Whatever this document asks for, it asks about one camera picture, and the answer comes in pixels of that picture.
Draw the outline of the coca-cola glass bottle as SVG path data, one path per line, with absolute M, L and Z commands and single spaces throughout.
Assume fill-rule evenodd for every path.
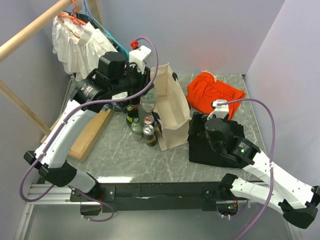
M 141 100 L 139 97 L 130 100 L 133 110 L 138 110 Z

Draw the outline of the green glass bottle gold cap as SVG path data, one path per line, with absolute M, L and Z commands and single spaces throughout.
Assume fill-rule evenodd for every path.
M 126 110 L 127 110 L 126 123 L 127 123 L 128 127 L 130 128 L 133 123 L 133 120 L 135 118 L 139 117 L 138 105 L 129 104 L 126 107 Z

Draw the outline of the cream canvas tote bag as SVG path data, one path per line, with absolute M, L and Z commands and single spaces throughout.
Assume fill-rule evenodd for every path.
M 178 78 L 169 64 L 160 65 L 154 80 L 156 89 L 155 132 L 162 151 L 186 144 L 190 109 Z

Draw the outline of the red bull can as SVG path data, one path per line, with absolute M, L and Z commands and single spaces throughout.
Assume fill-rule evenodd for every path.
M 143 124 L 144 125 L 151 125 L 151 126 L 155 126 L 155 119 L 152 115 L 146 115 L 143 119 Z

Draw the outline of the clear glass bottle green cap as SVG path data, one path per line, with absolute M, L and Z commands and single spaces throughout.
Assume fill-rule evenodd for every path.
M 131 132 L 135 140 L 141 140 L 143 138 L 143 127 L 137 117 L 132 119 Z

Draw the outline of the dark soda can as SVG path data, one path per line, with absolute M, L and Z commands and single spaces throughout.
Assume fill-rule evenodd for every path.
M 146 124 L 142 129 L 145 142 L 149 147 L 153 147 L 157 144 L 157 136 L 155 134 L 155 129 L 152 125 Z

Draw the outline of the pocari sweat plastic bottle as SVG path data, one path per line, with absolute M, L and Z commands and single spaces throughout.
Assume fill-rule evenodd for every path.
M 138 107 L 138 115 L 139 115 L 140 122 L 144 124 L 145 117 L 151 116 L 152 113 L 145 111 L 144 108 L 140 105 Z

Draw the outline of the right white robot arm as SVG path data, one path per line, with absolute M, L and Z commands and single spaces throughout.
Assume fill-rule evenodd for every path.
M 219 185 L 220 196 L 246 198 L 268 203 L 292 225 L 307 229 L 315 220 L 320 203 L 320 187 L 296 179 L 254 143 L 245 138 L 237 121 L 194 112 L 188 130 L 189 161 L 196 164 L 242 169 L 266 186 L 249 183 L 227 173 Z

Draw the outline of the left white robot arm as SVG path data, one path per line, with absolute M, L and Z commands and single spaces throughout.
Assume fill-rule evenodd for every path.
M 150 55 L 151 50 L 142 47 L 130 51 L 128 57 L 106 52 L 99 58 L 97 68 L 77 83 L 52 132 L 35 151 L 24 154 L 24 159 L 47 182 L 78 189 L 88 201 L 99 197 L 96 179 L 77 170 L 66 157 L 83 128 L 105 104 L 135 100 L 151 88 L 151 70 L 146 67 Z

